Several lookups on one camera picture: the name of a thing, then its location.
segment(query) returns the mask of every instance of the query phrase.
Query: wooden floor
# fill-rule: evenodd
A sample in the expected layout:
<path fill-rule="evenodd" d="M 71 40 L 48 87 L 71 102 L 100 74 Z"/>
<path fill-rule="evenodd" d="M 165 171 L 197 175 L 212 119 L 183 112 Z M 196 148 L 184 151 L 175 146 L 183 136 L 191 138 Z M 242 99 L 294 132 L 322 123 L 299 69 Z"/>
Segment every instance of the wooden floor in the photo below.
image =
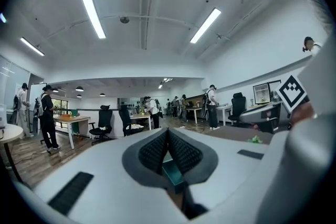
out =
<path fill-rule="evenodd" d="M 180 119 L 164 116 L 163 119 L 160 118 L 160 126 L 180 127 L 182 124 Z M 189 120 L 185 123 L 185 126 L 187 130 L 199 133 L 206 134 L 210 131 L 207 122 L 201 119 L 198 120 L 198 124 L 195 124 L 193 120 Z M 15 140 L 8 144 L 22 180 L 31 188 L 58 167 L 91 147 L 92 140 L 75 136 L 73 137 L 75 149 L 72 150 L 67 134 L 57 133 L 56 135 L 57 143 L 61 146 L 61 149 L 52 151 L 51 155 L 47 153 L 45 144 L 40 144 L 41 137 Z M 9 174 L 13 179 L 16 179 L 13 172 L 9 172 Z"/>

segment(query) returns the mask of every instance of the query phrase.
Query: person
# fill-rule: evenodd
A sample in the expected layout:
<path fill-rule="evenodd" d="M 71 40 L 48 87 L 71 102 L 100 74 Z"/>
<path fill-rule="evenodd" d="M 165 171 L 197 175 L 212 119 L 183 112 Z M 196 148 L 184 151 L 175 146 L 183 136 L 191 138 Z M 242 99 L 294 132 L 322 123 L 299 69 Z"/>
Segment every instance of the person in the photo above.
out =
<path fill-rule="evenodd" d="M 181 110 L 182 110 L 182 122 L 187 122 L 187 102 L 186 102 L 186 96 L 185 94 L 182 95 L 182 98 L 181 98 Z"/>
<path fill-rule="evenodd" d="M 219 103 L 215 100 L 215 90 L 217 88 L 212 84 L 209 87 L 209 90 L 207 92 L 209 97 L 208 102 L 208 112 L 209 112 L 209 125 L 210 130 L 216 130 L 219 129 L 218 127 L 218 121 L 217 121 L 217 110 L 216 107 L 219 106 Z"/>
<path fill-rule="evenodd" d="M 23 133 L 20 136 L 20 139 L 25 137 L 34 137 L 34 135 L 30 134 L 27 122 L 27 113 L 29 113 L 29 102 L 27 102 L 27 90 L 28 86 L 26 83 L 22 84 L 21 89 L 18 90 L 16 96 L 18 97 L 18 117 L 17 117 L 17 125 L 23 129 Z"/>
<path fill-rule="evenodd" d="M 150 96 L 144 97 L 144 100 L 146 102 L 147 112 L 151 114 L 151 118 L 153 119 L 154 129 L 157 129 L 160 127 L 160 124 L 158 114 L 159 110 L 157 109 L 156 101 L 154 99 L 151 99 Z"/>
<path fill-rule="evenodd" d="M 315 42 L 311 37 L 306 37 L 304 39 L 304 47 L 302 48 L 303 52 L 306 52 L 307 50 L 312 53 L 313 56 L 319 53 L 320 49 L 322 48 L 322 45 L 318 42 Z"/>
<path fill-rule="evenodd" d="M 178 97 L 175 96 L 173 100 L 173 117 L 177 117 L 177 107 L 179 106 L 179 101 L 177 99 Z"/>
<path fill-rule="evenodd" d="M 52 87 L 50 85 L 46 85 L 45 87 L 43 87 L 43 90 L 44 93 L 41 94 L 43 115 L 40 118 L 42 135 L 48 151 L 51 149 L 58 150 L 60 146 L 57 144 L 56 141 L 56 130 L 54 124 L 54 110 L 57 110 L 58 108 L 54 106 L 50 97 L 51 93 L 53 92 Z"/>
<path fill-rule="evenodd" d="M 171 107 L 170 107 L 170 101 L 169 101 L 169 98 L 167 99 L 167 115 L 170 115 L 171 114 Z"/>

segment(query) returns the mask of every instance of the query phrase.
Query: black pants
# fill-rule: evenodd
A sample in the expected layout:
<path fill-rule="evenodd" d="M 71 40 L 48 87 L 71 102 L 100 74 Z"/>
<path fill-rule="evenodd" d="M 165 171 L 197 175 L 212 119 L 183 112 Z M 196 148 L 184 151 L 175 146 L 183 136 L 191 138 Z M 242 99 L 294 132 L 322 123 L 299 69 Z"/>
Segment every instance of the black pants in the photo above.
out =
<path fill-rule="evenodd" d="M 218 127 L 218 120 L 217 120 L 217 111 L 215 105 L 208 105 L 208 112 L 209 112 L 209 125 L 212 128 Z"/>
<path fill-rule="evenodd" d="M 157 129 L 160 127 L 160 124 L 159 124 L 159 114 L 153 114 L 152 115 L 152 118 L 153 118 L 153 123 L 154 123 L 154 129 Z"/>
<path fill-rule="evenodd" d="M 41 128 L 42 128 L 42 135 L 44 142 L 47 145 L 47 148 L 58 148 L 58 144 L 56 141 L 56 130 L 55 130 L 55 124 L 54 122 L 44 122 L 41 120 Z"/>
<path fill-rule="evenodd" d="M 173 107 L 173 117 L 177 117 L 177 107 Z"/>

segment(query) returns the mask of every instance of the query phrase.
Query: black office chair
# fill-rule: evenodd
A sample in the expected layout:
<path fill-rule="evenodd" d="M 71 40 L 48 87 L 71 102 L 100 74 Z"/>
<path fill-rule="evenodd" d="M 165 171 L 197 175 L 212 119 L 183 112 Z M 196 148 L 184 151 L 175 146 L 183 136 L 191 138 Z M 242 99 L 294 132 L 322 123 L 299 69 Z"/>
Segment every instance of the black office chair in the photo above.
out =
<path fill-rule="evenodd" d="M 124 132 L 124 136 L 128 136 L 131 134 L 140 133 L 143 131 L 143 128 L 133 129 L 132 130 L 132 120 L 130 118 L 130 113 L 125 105 L 122 105 L 119 110 L 119 115 L 122 120 L 122 130 Z"/>
<path fill-rule="evenodd" d="M 236 126 L 239 127 L 239 117 L 246 110 L 245 109 L 246 97 L 244 97 L 241 92 L 235 93 L 231 101 L 232 101 L 232 115 L 229 112 L 230 116 L 228 117 L 228 119 L 231 121 L 235 121 Z"/>
<path fill-rule="evenodd" d="M 104 139 L 110 140 L 111 138 L 108 137 L 106 134 L 111 133 L 112 126 L 111 126 L 111 118 L 112 118 L 112 110 L 109 110 L 110 106 L 102 105 L 99 110 L 99 122 L 98 128 L 95 128 L 95 122 L 90 122 L 89 124 L 92 125 L 92 130 L 90 130 L 90 134 L 98 135 L 99 138 L 97 141 L 92 142 L 92 146 L 96 145 L 97 143 L 104 142 Z M 107 127 L 106 130 L 101 130 L 100 127 Z"/>

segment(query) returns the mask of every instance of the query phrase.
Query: table leg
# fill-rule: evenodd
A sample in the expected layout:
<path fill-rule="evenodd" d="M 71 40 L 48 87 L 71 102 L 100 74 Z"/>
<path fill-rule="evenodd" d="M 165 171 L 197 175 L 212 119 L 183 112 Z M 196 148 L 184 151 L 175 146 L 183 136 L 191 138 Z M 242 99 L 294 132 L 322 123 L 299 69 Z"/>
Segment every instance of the table leg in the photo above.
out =
<path fill-rule="evenodd" d="M 74 150 L 75 147 L 74 147 L 73 141 L 72 141 L 72 125 L 71 125 L 71 123 L 68 123 L 68 134 L 69 134 L 71 148 Z"/>
<path fill-rule="evenodd" d="M 223 126 L 226 125 L 226 114 L 225 114 L 225 109 L 223 109 Z"/>
<path fill-rule="evenodd" d="M 12 167 L 12 170 L 13 170 L 13 172 L 14 172 L 14 174 L 15 174 L 17 180 L 18 180 L 19 182 L 23 183 L 23 181 L 22 181 L 22 179 L 21 179 L 21 177 L 20 177 L 20 175 L 19 175 L 19 173 L 18 173 L 18 171 L 17 171 L 17 169 L 16 169 L 16 167 L 15 167 L 15 164 L 14 164 L 14 162 L 13 162 L 12 155 L 11 155 L 11 153 L 10 153 L 11 151 L 9 150 L 8 144 L 7 144 L 7 143 L 4 143 L 4 147 L 5 147 L 5 151 L 6 151 L 6 155 L 7 155 L 8 161 L 9 161 L 9 163 L 10 163 L 10 166 Z"/>
<path fill-rule="evenodd" d="M 195 123 L 197 124 L 197 114 L 196 114 L 196 110 L 194 110 L 194 116 L 195 116 Z"/>

